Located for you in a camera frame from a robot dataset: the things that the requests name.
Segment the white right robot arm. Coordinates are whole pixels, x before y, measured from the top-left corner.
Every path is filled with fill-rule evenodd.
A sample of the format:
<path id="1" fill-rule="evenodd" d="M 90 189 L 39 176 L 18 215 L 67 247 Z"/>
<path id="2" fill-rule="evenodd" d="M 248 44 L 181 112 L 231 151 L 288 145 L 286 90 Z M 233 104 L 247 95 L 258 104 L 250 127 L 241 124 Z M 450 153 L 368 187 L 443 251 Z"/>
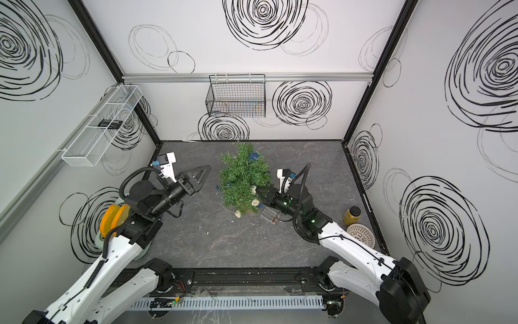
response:
<path id="1" fill-rule="evenodd" d="M 340 256 L 326 272 L 334 287 L 370 301 L 390 323 L 425 323 L 431 296 L 417 267 L 360 242 L 318 209 L 306 187 L 309 170 L 309 165 L 298 174 L 280 169 L 279 188 L 259 186 L 256 194 L 264 206 L 290 216 L 302 239 Z"/>

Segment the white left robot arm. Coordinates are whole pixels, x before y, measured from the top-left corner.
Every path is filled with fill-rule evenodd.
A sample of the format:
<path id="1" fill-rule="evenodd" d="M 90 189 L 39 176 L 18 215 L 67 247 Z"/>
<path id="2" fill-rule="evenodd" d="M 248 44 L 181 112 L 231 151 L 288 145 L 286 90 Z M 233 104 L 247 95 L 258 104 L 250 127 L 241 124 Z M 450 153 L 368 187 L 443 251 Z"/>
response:
<path id="1" fill-rule="evenodd" d="M 99 258 L 61 297 L 44 311 L 33 310 L 24 323 L 112 323 L 143 296 L 174 286 L 171 265 L 153 259 L 136 268 L 127 282 L 106 294 L 112 283 L 155 238 L 163 225 L 161 216 L 181 203 L 183 197 L 199 192 L 211 167 L 205 165 L 180 172 L 172 184 L 159 178 L 161 189 L 148 180 L 141 180 L 126 192 L 128 183 L 146 171 L 160 174 L 151 166 L 141 167 L 121 183 L 119 195 L 129 206 L 129 216 L 107 232 Z"/>

